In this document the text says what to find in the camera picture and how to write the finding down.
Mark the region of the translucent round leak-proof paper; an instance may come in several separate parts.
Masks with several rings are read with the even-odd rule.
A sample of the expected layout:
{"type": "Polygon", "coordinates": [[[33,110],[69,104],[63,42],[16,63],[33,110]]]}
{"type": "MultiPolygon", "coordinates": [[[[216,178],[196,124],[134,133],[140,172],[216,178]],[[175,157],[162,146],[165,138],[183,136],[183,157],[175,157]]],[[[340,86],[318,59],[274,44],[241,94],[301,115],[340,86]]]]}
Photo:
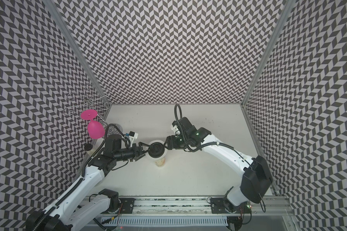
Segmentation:
{"type": "Polygon", "coordinates": [[[167,154],[167,149],[164,146],[164,141],[154,140],[151,141],[148,147],[148,157],[153,160],[160,160],[167,154]]]}

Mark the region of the black plastic cup lid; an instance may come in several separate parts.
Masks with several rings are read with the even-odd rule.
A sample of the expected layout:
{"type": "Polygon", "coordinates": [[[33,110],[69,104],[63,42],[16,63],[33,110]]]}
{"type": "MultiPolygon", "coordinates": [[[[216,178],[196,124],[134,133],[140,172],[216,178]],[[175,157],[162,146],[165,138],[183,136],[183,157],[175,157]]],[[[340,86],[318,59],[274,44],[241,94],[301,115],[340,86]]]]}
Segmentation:
{"type": "Polygon", "coordinates": [[[148,154],[151,158],[158,159],[163,156],[165,148],[162,143],[155,142],[150,145],[148,154]]]}

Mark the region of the printed paper milk tea cup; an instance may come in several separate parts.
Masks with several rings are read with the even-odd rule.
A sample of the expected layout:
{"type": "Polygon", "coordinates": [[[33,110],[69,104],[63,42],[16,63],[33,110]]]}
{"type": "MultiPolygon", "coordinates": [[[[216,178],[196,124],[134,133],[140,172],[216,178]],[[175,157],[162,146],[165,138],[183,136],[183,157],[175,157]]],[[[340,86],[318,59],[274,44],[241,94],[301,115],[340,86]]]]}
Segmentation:
{"type": "Polygon", "coordinates": [[[156,166],[162,167],[165,165],[165,158],[161,158],[155,161],[156,166]]]}

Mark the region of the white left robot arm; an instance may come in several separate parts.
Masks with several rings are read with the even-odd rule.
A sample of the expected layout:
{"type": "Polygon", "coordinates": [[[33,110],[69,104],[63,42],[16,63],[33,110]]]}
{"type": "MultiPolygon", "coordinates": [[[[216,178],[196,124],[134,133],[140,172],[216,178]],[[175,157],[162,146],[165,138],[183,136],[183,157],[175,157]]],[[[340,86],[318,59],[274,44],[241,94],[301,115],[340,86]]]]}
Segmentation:
{"type": "Polygon", "coordinates": [[[27,231],[79,231],[100,213],[120,210],[118,194],[102,192],[87,205],[79,207],[88,193],[119,161],[138,161],[146,154],[146,143],[133,143],[122,132],[104,135],[104,140],[81,167],[77,180],[43,210],[34,211],[25,222],[27,231]]]}

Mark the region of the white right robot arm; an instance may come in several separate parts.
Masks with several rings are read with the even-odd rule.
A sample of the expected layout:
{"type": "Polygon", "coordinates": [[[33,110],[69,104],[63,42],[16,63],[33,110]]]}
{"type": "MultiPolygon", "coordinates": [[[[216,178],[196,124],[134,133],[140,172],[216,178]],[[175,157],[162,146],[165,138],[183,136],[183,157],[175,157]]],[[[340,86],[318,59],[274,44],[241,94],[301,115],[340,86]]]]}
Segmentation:
{"type": "Polygon", "coordinates": [[[251,157],[220,141],[205,128],[197,129],[187,117],[182,116],[179,104],[174,106],[174,135],[168,136],[164,147],[168,150],[206,152],[221,160],[241,177],[241,183],[231,187],[223,197],[225,209],[234,213],[242,204],[253,202],[266,207],[263,197],[273,183],[270,168],[262,156],[251,157]]]}

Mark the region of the pink plastic wine glass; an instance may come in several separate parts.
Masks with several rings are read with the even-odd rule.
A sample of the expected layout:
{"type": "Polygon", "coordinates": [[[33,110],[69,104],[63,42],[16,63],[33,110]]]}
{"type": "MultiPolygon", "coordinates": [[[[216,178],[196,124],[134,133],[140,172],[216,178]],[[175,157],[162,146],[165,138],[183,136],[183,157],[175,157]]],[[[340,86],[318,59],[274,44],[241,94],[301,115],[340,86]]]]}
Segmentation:
{"type": "Polygon", "coordinates": [[[95,120],[95,118],[98,116],[98,112],[96,110],[85,110],[81,113],[80,116],[81,119],[89,121],[87,131],[92,139],[100,139],[105,135],[105,129],[103,125],[95,120]]]}

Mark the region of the small black-capped spice jar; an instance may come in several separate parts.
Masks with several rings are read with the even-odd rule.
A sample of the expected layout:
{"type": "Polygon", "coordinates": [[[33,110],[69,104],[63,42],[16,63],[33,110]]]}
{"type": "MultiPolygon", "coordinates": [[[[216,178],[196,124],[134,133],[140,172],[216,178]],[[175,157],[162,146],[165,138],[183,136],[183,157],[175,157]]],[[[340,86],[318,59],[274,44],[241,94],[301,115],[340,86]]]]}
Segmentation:
{"type": "Polygon", "coordinates": [[[96,148],[91,143],[87,143],[84,145],[84,150],[89,156],[92,156],[95,153],[96,148]]]}

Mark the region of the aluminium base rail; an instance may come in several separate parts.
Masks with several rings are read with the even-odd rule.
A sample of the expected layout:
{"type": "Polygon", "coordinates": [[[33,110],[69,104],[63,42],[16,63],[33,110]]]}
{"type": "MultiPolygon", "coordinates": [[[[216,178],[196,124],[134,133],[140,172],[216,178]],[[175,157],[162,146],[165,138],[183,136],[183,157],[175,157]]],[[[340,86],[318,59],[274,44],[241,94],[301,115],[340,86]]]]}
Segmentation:
{"type": "Polygon", "coordinates": [[[221,196],[122,196],[118,211],[103,212],[90,226],[122,231],[203,227],[225,231],[299,231],[282,196],[264,196],[259,204],[231,206],[221,196]]]}

